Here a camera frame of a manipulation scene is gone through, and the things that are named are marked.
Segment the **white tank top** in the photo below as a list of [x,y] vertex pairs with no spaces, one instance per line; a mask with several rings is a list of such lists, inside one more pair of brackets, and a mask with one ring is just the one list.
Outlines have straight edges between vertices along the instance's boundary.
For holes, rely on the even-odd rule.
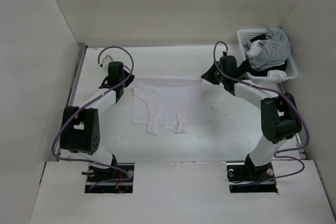
[[138,77],[133,83],[133,124],[146,125],[151,135],[163,130],[187,132],[205,120],[202,80],[197,77]]

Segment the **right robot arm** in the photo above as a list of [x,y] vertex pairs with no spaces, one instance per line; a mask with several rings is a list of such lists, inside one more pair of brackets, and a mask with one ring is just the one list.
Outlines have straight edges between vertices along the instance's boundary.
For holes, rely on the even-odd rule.
[[244,99],[260,110],[262,136],[257,146],[246,156],[243,165],[228,166],[228,179],[233,183],[272,181],[272,158],[288,139],[302,129],[295,112],[295,100],[290,93],[280,94],[249,80],[231,77],[230,74],[236,68],[235,57],[222,56],[201,76],[213,85],[222,84],[231,95]]

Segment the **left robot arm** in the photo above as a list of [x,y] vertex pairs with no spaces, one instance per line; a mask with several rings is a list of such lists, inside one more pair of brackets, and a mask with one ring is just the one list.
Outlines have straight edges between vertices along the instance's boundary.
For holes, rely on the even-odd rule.
[[110,182],[118,175],[118,163],[116,157],[101,144],[100,115],[119,102],[134,75],[119,61],[108,63],[107,72],[94,96],[80,106],[64,109],[62,126],[65,128],[60,134],[59,146],[70,153],[62,160],[90,163],[100,169],[104,180]]

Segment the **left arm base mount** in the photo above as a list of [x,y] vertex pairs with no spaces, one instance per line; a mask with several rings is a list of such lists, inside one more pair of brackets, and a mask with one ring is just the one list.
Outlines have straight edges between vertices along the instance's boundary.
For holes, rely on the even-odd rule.
[[89,165],[86,172],[86,194],[131,194],[133,193],[134,163],[119,163],[125,174],[115,169],[102,169]]

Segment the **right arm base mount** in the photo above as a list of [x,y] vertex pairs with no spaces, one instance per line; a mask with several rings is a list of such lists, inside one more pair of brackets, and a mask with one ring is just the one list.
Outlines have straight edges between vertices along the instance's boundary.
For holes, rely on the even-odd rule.
[[253,167],[245,163],[227,163],[227,178],[231,193],[277,193],[274,170],[271,163],[262,167]]

